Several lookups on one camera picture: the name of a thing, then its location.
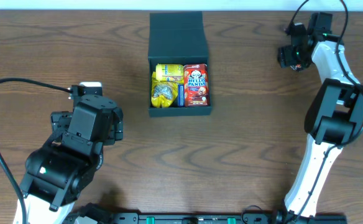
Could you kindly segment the yellow snack pouch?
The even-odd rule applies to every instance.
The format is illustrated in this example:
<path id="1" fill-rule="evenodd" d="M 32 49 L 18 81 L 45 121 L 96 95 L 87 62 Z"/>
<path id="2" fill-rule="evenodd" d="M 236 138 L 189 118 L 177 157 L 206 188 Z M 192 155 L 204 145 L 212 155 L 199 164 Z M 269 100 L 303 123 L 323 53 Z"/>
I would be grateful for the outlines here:
<path id="1" fill-rule="evenodd" d="M 151 104 L 155 108 L 170 107 L 178 96 L 178 83 L 158 81 L 152 73 Z"/>

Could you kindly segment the yellow candy canister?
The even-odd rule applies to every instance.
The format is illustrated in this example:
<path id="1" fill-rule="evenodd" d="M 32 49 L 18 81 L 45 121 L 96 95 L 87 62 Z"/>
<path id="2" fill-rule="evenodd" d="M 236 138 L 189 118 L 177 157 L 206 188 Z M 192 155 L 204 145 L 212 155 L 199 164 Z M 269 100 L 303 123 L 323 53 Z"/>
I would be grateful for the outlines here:
<path id="1" fill-rule="evenodd" d="M 183 65 L 157 64 L 155 78 L 163 82 L 181 82 L 183 81 Z"/>

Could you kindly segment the blue Eclipse mint tin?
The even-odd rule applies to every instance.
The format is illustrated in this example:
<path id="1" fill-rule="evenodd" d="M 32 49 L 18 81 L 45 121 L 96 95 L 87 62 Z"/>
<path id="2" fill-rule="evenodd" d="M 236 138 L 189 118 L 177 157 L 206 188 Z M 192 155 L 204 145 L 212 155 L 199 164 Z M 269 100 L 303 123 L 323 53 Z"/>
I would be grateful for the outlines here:
<path id="1" fill-rule="evenodd" d="M 177 106 L 184 107 L 185 106 L 185 92 L 184 92 L 184 85 L 178 85 L 178 96 L 177 96 Z"/>

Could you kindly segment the black gift box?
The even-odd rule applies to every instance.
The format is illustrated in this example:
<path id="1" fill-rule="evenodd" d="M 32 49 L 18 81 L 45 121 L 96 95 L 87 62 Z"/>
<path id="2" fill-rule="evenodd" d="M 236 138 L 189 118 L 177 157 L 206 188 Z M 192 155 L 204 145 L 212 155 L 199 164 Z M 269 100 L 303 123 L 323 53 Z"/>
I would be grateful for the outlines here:
<path id="1" fill-rule="evenodd" d="M 209 70 L 209 51 L 202 12 L 152 12 L 149 19 L 149 116 L 154 118 L 210 115 L 212 111 L 210 73 L 208 106 L 178 107 L 177 102 L 174 102 L 169 108 L 155 108 L 150 101 L 151 76 L 157 64 L 205 63 Z"/>

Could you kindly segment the red Hello Panda box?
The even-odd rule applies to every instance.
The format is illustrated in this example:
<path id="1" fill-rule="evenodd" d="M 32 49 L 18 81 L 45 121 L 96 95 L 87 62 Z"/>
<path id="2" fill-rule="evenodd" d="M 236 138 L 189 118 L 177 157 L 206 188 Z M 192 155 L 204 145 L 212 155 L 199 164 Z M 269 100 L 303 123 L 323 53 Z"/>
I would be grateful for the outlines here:
<path id="1" fill-rule="evenodd" d="M 207 64 L 185 65 L 183 69 L 185 106 L 209 106 Z"/>

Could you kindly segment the black Mars candy bar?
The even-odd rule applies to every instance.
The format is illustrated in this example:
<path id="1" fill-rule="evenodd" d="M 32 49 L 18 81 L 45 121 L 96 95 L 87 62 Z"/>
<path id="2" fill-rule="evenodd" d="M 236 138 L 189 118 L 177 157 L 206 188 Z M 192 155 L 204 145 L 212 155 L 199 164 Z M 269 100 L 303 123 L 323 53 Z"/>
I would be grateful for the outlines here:
<path id="1" fill-rule="evenodd" d="M 300 72 L 305 69 L 301 64 L 291 65 L 290 67 L 292 70 L 294 70 L 296 72 Z"/>

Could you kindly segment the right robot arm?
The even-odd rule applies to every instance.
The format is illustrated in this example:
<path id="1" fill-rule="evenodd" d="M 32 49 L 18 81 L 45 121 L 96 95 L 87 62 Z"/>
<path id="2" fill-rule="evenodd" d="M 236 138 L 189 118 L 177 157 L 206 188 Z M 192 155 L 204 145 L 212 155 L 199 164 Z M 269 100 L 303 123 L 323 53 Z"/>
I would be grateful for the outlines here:
<path id="1" fill-rule="evenodd" d="M 297 177 L 274 223 L 342 223 L 344 217 L 317 216 L 316 205 L 329 171 L 343 148 L 363 132 L 363 85 L 344 55 L 340 35 L 331 31 L 332 14 L 316 12 L 309 24 L 291 22 L 291 44 L 278 49 L 282 68 L 300 72 L 315 65 L 321 86 L 304 123 L 306 149 Z"/>

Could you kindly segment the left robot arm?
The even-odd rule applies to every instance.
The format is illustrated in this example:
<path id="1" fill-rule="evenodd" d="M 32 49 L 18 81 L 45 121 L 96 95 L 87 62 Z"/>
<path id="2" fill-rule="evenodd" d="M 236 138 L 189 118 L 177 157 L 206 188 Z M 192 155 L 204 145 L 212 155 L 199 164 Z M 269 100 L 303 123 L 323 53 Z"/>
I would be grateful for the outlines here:
<path id="1" fill-rule="evenodd" d="M 104 162 L 104 146 L 123 139 L 123 112 L 109 98 L 83 95 L 72 111 L 50 115 L 52 134 L 30 154 L 14 223 L 62 223 Z"/>

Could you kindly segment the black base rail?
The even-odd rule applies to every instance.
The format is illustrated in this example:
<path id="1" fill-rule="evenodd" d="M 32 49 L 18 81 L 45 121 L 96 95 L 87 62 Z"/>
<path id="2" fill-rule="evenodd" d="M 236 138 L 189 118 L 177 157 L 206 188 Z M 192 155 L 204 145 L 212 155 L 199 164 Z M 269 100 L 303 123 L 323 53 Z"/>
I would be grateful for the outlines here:
<path id="1" fill-rule="evenodd" d="M 292 220 L 290 214 L 281 211 L 276 214 L 261 209 L 245 210 L 240 215 L 230 214 L 138 214 L 132 212 L 113 213 L 98 205 L 89 203 L 77 212 L 70 213 L 63 224 L 102 223 L 102 224 L 273 224 L 273 223 L 312 223 L 347 224 L 344 215 L 317 215 Z"/>

